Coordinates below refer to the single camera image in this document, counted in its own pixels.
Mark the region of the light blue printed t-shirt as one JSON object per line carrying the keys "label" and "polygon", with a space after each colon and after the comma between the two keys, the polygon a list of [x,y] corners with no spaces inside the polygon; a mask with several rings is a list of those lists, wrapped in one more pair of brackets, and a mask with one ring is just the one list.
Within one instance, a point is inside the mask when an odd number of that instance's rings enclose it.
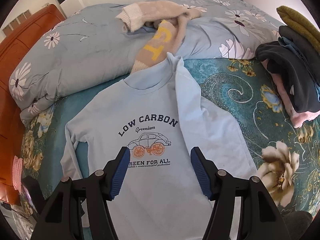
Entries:
{"label": "light blue printed t-shirt", "polygon": [[121,147],[130,164],[109,204],[120,239],[201,239],[212,213],[190,161],[191,149],[232,176],[257,171],[236,119],[204,98],[180,56],[140,70],[99,92],[65,126],[64,175],[82,178],[78,143],[90,173]]}

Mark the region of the teal floral bed blanket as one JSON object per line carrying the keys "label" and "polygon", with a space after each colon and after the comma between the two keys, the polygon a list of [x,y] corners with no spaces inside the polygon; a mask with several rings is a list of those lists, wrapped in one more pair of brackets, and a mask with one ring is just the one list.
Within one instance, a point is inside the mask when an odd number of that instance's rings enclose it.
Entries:
{"label": "teal floral bed blanket", "polygon": [[[263,164],[263,149],[278,141],[299,155],[299,167],[292,177],[294,194],[279,211],[303,210],[316,215],[319,120],[294,128],[272,77],[257,60],[201,59],[187,60],[184,65],[201,86],[202,95],[236,118],[257,166]],[[37,179],[45,196],[52,193],[62,173],[65,124],[112,84],[107,81],[57,101],[27,127],[22,141],[23,176]]]}

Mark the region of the pink cloth by bedside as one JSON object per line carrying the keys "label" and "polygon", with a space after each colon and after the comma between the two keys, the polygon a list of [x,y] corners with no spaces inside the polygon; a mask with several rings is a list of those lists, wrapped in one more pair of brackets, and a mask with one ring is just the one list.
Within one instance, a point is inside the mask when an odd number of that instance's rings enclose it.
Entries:
{"label": "pink cloth by bedside", "polygon": [[23,159],[17,156],[14,156],[12,163],[12,184],[15,190],[19,193],[22,192],[22,168],[23,168]]}

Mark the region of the orange wooden headboard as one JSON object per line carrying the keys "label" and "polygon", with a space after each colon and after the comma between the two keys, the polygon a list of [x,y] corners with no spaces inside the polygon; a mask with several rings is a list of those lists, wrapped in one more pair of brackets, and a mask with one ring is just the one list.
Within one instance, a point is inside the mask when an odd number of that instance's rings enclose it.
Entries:
{"label": "orange wooden headboard", "polygon": [[65,17],[53,4],[42,8],[20,24],[1,42],[1,201],[20,203],[19,192],[12,184],[14,156],[20,156],[25,127],[20,120],[21,110],[9,92],[9,77],[26,53]]}

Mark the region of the grey floral duvet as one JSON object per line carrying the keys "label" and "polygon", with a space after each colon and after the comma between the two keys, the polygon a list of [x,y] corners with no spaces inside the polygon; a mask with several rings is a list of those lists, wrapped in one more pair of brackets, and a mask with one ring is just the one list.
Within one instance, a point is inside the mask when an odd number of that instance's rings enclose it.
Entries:
{"label": "grey floral duvet", "polygon": [[[279,37],[280,22],[242,0],[169,0],[202,12],[188,22],[177,54],[184,59],[248,60]],[[131,71],[139,50],[154,36],[146,26],[131,33],[117,18],[121,4],[77,11],[46,32],[12,72],[9,90],[28,124],[58,98]]]}

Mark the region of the blue folded garment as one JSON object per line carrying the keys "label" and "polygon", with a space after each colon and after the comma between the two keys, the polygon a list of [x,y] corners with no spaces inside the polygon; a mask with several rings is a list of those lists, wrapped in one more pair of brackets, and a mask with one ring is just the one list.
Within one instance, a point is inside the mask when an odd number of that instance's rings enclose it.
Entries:
{"label": "blue folded garment", "polygon": [[293,52],[303,62],[305,68],[308,70],[308,73],[310,74],[310,76],[312,78],[312,81],[313,81],[313,84],[314,84],[314,87],[315,87],[315,90],[316,90],[316,93],[317,93],[317,99],[319,101],[319,93],[320,93],[319,82],[316,80],[316,76],[311,71],[310,64],[308,63],[308,61],[307,61],[306,57],[304,56],[304,54],[301,52],[301,50],[291,40],[289,40],[286,37],[279,37],[278,38],[278,42],[282,47],[284,47],[284,48],[290,50],[291,52]]}

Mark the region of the black fleece garment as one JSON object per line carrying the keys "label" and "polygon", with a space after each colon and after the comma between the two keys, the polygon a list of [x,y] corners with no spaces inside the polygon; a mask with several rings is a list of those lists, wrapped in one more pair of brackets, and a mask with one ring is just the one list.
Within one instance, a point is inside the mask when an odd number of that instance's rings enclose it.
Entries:
{"label": "black fleece garment", "polygon": [[[286,25],[279,27],[279,34],[280,37],[291,40],[301,50],[319,82],[319,53],[311,43]],[[317,93],[308,70],[293,52],[279,44],[278,39],[260,44],[255,50],[255,57],[260,62],[267,60],[267,70],[272,74],[280,75],[284,89],[296,112],[319,111]]]}

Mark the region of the beige knit sweater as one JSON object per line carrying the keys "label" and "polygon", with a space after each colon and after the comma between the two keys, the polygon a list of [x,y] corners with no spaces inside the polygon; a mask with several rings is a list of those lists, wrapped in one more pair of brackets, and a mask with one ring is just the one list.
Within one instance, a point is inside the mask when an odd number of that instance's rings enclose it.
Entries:
{"label": "beige knit sweater", "polygon": [[124,23],[126,31],[134,33],[143,26],[156,30],[138,52],[131,73],[155,66],[165,60],[167,53],[176,53],[185,38],[187,23],[201,16],[199,9],[166,0],[125,6],[116,18]]}

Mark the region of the olive knit garment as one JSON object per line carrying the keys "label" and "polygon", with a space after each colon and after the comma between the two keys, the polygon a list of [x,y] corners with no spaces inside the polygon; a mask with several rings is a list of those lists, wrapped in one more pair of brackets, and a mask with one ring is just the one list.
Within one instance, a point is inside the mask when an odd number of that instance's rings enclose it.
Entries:
{"label": "olive knit garment", "polygon": [[305,16],[284,5],[277,7],[276,11],[287,26],[306,38],[319,53],[320,32]]}

